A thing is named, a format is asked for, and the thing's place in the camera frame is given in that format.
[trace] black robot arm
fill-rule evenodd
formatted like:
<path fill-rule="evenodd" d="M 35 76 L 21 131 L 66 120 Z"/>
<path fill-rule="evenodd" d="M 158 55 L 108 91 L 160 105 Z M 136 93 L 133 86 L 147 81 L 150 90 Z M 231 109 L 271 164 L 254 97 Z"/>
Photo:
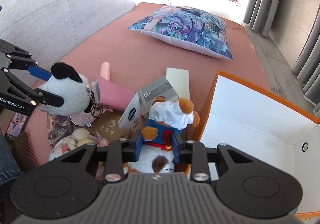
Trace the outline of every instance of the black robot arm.
<path fill-rule="evenodd" d="M 11 189 L 22 214 L 15 223 L 299 223 L 292 214 L 302 199 L 299 182 L 232 146 L 206 148 L 172 134 L 175 161 L 191 164 L 190 180 L 183 172 L 125 175 L 123 163 L 137 161 L 141 147 L 136 131 L 108 147 L 87 143 L 22 175 Z"/>
<path fill-rule="evenodd" d="M 47 81 L 51 73 L 39 67 L 27 52 L 0 40 L 0 106 L 30 116 L 38 104 L 55 107 L 63 105 L 62 97 L 41 89 L 32 89 L 13 75 L 9 69 L 28 70 L 31 75 Z"/>

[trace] red collar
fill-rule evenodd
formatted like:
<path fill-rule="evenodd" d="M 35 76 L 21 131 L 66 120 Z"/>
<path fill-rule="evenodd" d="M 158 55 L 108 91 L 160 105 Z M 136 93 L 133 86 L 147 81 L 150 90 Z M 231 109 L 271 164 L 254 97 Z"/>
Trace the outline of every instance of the red collar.
<path fill-rule="evenodd" d="M 158 144 L 158 143 L 146 143 L 145 145 L 149 145 L 149 146 L 152 146 L 152 147 L 160 147 L 161 150 L 171 150 L 171 146 L 167 147 L 166 145 L 161 145 L 161 144 Z"/>

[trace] pink yoga mat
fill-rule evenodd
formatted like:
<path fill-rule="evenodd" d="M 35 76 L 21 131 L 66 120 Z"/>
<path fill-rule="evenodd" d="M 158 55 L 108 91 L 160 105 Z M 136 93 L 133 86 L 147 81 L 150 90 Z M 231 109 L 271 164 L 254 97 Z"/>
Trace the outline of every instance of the pink yoga mat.
<path fill-rule="evenodd" d="M 267 90 L 266 73 L 244 28 L 223 19 L 233 60 L 218 59 L 171 46 L 152 37 L 128 29 L 133 23 L 162 7 L 162 4 L 140 3 L 136 8 L 89 37 L 62 59 L 95 81 L 101 63 L 110 63 L 111 82 L 134 91 L 165 75 L 167 67 L 189 70 L 190 99 L 200 112 L 218 69 L 257 84 Z M 35 165 L 48 161 L 47 114 L 36 109 L 26 127 L 28 150 Z M 188 128 L 188 138 L 193 129 Z"/>

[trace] metal key ring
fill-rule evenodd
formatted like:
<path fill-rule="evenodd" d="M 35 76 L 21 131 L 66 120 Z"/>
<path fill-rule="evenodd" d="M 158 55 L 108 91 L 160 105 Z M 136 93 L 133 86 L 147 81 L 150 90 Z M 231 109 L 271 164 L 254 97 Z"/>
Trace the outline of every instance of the metal key ring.
<path fill-rule="evenodd" d="M 94 117 L 94 118 L 99 118 L 101 115 L 102 115 L 102 112 L 103 112 L 103 106 L 92 106 L 91 109 L 90 109 L 90 112 L 91 112 L 91 115 Z"/>

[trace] pillow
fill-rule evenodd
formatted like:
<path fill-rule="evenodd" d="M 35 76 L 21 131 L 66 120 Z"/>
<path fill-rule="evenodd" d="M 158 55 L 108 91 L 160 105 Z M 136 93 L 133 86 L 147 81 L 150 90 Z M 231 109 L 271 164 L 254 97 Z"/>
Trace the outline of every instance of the pillow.
<path fill-rule="evenodd" d="M 226 35 L 227 25 L 208 12 L 164 6 L 129 27 L 161 41 L 216 58 L 232 60 Z"/>

